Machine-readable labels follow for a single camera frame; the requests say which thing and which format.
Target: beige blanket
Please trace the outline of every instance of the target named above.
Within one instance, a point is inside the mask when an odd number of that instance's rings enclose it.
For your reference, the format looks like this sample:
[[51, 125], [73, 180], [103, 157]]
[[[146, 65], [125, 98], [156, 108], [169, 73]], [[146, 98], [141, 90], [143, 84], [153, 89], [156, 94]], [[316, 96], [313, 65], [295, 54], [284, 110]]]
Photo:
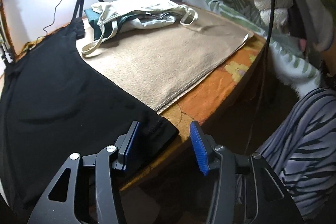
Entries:
[[[188, 28], [175, 23], [122, 33], [84, 60], [161, 113], [239, 49], [249, 33], [221, 16], [196, 11], [199, 19]], [[93, 41], [93, 29], [84, 23], [86, 37], [77, 41], [79, 52]]]

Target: black wire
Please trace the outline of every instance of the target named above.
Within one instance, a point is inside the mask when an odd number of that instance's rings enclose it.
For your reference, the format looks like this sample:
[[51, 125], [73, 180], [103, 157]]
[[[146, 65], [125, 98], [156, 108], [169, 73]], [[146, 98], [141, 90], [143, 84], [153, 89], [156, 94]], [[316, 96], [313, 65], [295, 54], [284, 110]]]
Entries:
[[266, 80], [266, 71], [267, 71], [267, 64], [268, 64], [268, 48], [269, 48], [269, 43], [271, 41], [271, 36], [272, 36], [272, 30], [273, 30], [273, 22], [274, 22], [274, 11], [275, 11], [275, 0], [271, 0], [271, 15], [269, 18], [269, 26], [268, 26], [268, 35], [267, 35], [267, 40], [266, 40], [266, 44], [265, 44], [265, 49], [264, 49], [264, 53], [263, 53], [263, 73], [262, 73], [262, 82], [261, 82], [261, 88], [260, 88], [260, 95], [259, 95], [259, 99], [257, 102], [257, 107], [252, 119], [252, 124], [251, 124], [251, 128], [250, 128], [250, 133], [249, 133], [249, 138], [245, 147], [245, 151], [244, 151], [244, 155], [246, 155], [247, 150], [250, 146], [250, 142], [251, 142], [251, 138], [252, 138], [252, 134], [253, 134], [253, 126], [254, 126], [254, 122], [255, 119], [257, 117], [260, 105], [261, 105], [261, 100], [263, 98], [263, 93], [264, 93], [264, 89], [265, 89], [265, 80]]
[[54, 25], [54, 23], [55, 23], [56, 9], [57, 9], [57, 7], [61, 4], [61, 2], [62, 2], [62, 0], [55, 6], [55, 11], [54, 11], [54, 16], [53, 16], [53, 21], [52, 21], [52, 23], [51, 23], [50, 25], [45, 26], [45, 27], [43, 28], [43, 30], [45, 31], [46, 35], [44, 35], [44, 36], [42, 36], [42, 37], [38, 37], [38, 38], [36, 39], [36, 41], [37, 41], [39, 38], [43, 38], [43, 37], [46, 37], [46, 36], [48, 35], [48, 32], [46, 31], [46, 28], [51, 27], [52, 25]]

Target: person's leg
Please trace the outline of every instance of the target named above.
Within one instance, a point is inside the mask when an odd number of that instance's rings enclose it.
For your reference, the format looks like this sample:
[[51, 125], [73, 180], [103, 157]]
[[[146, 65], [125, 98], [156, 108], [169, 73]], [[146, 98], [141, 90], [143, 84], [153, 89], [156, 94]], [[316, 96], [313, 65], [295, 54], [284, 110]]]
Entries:
[[315, 217], [336, 184], [336, 92], [317, 89], [307, 94], [257, 151], [303, 218]]

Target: person's arm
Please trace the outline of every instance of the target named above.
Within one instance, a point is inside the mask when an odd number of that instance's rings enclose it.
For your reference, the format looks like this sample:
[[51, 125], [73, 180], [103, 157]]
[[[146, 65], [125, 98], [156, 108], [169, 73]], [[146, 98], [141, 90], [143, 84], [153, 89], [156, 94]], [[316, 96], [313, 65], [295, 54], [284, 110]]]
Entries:
[[334, 37], [334, 42], [330, 49], [322, 52], [322, 56], [329, 70], [329, 76], [336, 75], [336, 36]]

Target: black cloth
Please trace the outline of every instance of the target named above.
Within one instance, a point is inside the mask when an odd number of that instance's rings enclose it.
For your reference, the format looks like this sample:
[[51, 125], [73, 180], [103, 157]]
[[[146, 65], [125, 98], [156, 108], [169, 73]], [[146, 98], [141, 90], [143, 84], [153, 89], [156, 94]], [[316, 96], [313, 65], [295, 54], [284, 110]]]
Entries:
[[83, 35], [83, 21], [75, 19], [5, 71], [0, 176], [10, 207], [24, 221], [71, 153], [98, 153], [137, 120], [139, 157], [147, 164], [178, 133], [85, 63], [76, 49]]

